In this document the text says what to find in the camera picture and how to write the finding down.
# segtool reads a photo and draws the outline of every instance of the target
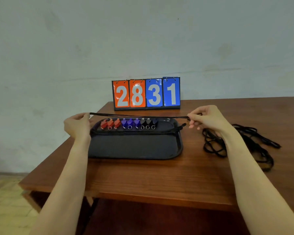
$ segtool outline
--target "forearm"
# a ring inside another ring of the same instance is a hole
[[[76,139],[31,234],[75,234],[85,191],[90,138]]]
[[[294,234],[294,213],[233,128],[221,132],[233,175],[239,209],[252,235]]]

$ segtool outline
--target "hand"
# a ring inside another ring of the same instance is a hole
[[[67,118],[64,121],[64,131],[74,139],[90,138],[89,113],[80,113]]]
[[[188,117],[191,119],[189,122],[189,128],[197,126],[197,130],[204,128],[204,126],[199,126],[200,124],[204,124],[208,128],[217,132],[227,130],[229,126],[231,126],[216,106],[198,107],[188,114]]]

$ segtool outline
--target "white wall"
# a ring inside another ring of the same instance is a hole
[[[294,0],[0,0],[0,172],[29,172],[111,80],[181,99],[294,96]]]

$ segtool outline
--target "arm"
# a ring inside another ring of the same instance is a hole
[[[65,131],[75,139],[74,144],[30,235],[75,234],[85,191],[90,144],[88,119],[89,114],[82,113],[64,121]]]
[[[294,213],[250,154],[240,134],[216,106],[188,114],[190,128],[203,123],[225,141],[239,209],[251,235],[294,234]]]

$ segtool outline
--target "wooden table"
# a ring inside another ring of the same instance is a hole
[[[198,106],[217,105],[230,123],[255,127],[263,136],[278,142],[281,149],[266,148],[274,158],[267,177],[294,211],[294,97],[184,100],[180,110],[126,111],[119,113],[185,116]],[[115,113],[108,102],[101,113]],[[104,117],[94,116],[94,122]],[[178,119],[179,123],[187,122]],[[238,211],[228,159],[203,151],[201,131],[184,127],[184,150],[172,160],[89,159],[85,196]],[[66,140],[19,185],[37,210],[58,180],[73,144]]]

